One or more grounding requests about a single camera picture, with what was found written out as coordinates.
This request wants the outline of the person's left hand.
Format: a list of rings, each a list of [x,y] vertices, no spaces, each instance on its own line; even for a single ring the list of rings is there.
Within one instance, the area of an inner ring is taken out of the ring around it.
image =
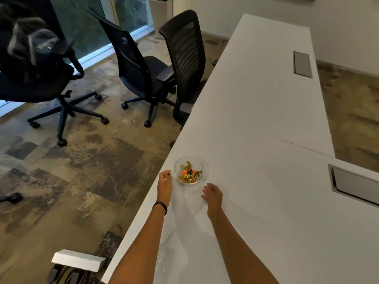
[[[170,181],[159,182],[157,185],[157,201],[163,202],[167,207],[172,196],[173,183]]]

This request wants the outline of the person's right hand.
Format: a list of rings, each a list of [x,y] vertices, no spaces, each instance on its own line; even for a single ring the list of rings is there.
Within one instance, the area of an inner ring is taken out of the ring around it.
[[[213,201],[206,202],[208,205],[207,215],[211,221],[215,220],[222,212],[223,194],[218,186],[216,186],[216,197]]]

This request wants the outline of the person's left forearm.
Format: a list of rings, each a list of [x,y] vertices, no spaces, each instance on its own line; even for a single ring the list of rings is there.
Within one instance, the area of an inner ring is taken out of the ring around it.
[[[115,268],[108,284],[153,284],[164,211],[151,210],[146,223]]]

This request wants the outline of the person's right forearm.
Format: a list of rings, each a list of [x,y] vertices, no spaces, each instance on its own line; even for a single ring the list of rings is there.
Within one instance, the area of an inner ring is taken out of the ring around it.
[[[208,210],[231,284],[279,284],[237,233],[222,209]]]

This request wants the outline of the pile of orange candies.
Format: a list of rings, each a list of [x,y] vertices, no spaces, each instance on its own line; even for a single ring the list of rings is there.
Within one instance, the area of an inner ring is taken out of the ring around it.
[[[196,170],[185,170],[182,171],[181,176],[178,177],[179,181],[187,184],[193,184],[198,181],[199,176]]]

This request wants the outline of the pile of gold wrapped candies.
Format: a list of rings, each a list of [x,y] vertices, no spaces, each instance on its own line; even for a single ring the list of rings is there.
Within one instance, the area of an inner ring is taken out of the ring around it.
[[[195,184],[198,182],[200,176],[204,173],[203,170],[194,170],[191,162],[187,161],[186,166],[180,165],[180,174],[178,179],[185,184]]]

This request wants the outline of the clear glass bowl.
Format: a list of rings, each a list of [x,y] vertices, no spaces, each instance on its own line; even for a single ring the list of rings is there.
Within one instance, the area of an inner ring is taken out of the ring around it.
[[[204,173],[200,176],[198,182],[195,184],[185,184],[185,183],[180,182],[178,179],[178,176],[180,174],[180,165],[186,166],[187,161],[191,162],[192,168],[194,170],[203,170],[204,171]],[[180,159],[178,159],[176,161],[176,163],[174,165],[174,169],[173,169],[173,176],[174,176],[174,179],[176,180],[177,183],[179,183],[183,186],[193,186],[193,185],[199,184],[201,181],[203,181],[205,179],[206,169],[205,169],[204,164],[202,163],[202,161],[199,158],[194,157],[194,156],[184,156],[184,157],[181,157]]]

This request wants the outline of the black wristband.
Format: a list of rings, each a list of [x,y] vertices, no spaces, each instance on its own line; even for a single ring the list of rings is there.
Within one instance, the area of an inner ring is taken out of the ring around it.
[[[161,211],[164,211],[164,216],[167,214],[167,211],[168,211],[168,207],[161,201],[157,201],[153,207],[152,207],[152,210],[153,211],[157,211],[156,208],[158,208],[161,210]]]

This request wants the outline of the black mesh office chair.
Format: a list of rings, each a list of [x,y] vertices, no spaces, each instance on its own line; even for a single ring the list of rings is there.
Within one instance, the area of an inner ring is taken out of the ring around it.
[[[198,16],[186,10],[159,28],[168,47],[177,85],[173,119],[183,129],[207,80],[202,80],[206,56]]]

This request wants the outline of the white rectangular box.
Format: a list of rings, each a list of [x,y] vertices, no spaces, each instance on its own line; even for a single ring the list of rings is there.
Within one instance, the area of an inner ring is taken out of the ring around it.
[[[99,272],[105,265],[107,258],[63,249],[54,253],[51,260],[54,264],[82,269],[90,272]]]

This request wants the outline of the black chair caster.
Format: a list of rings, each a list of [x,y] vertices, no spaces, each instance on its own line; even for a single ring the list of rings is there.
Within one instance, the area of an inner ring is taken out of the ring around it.
[[[23,200],[23,196],[18,193],[18,192],[14,192],[10,195],[7,195],[7,196],[0,196],[0,203],[3,203],[3,202],[9,202],[13,205],[21,202]]]

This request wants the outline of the black office chair with jacket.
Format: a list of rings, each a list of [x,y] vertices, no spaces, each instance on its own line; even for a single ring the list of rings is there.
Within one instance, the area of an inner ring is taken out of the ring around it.
[[[0,72],[0,100],[17,102],[17,103],[42,103],[57,99],[59,106],[50,109],[42,114],[27,119],[29,125],[37,129],[40,124],[36,120],[50,116],[60,112],[57,145],[65,147],[67,140],[63,138],[63,132],[68,115],[75,117],[75,112],[100,118],[102,124],[107,125],[109,120],[102,114],[78,107],[77,104],[84,100],[94,97],[97,101],[102,100],[102,96],[96,91],[92,91],[81,97],[71,101],[66,101],[69,98],[72,90],[67,90],[63,93],[70,81],[82,79],[84,77],[84,69],[79,63],[75,51],[73,49],[73,39],[67,38],[59,23],[54,7],[50,0],[0,0],[0,3],[18,2],[31,8],[45,23],[50,27],[50,30],[55,33],[59,41],[54,46],[52,54],[61,61],[59,69],[52,77],[40,79],[34,83],[17,83],[8,78],[4,73]]]

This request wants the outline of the white planter box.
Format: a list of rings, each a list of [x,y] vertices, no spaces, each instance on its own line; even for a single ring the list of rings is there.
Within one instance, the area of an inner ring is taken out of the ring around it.
[[[152,15],[155,38],[164,40],[160,34],[161,28],[173,15],[173,0],[149,0],[150,12]]]

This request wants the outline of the glass window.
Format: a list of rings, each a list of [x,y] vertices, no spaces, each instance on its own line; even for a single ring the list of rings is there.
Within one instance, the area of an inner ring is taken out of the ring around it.
[[[114,54],[115,50],[88,10],[127,30],[135,41],[153,28],[149,0],[50,0],[66,37],[74,39],[76,57],[84,69]]]

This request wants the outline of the dark grey jacket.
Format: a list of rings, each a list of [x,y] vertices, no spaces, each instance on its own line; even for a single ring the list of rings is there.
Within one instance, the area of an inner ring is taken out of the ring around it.
[[[52,77],[61,62],[52,54],[58,36],[31,8],[0,3],[0,72],[22,84]]]

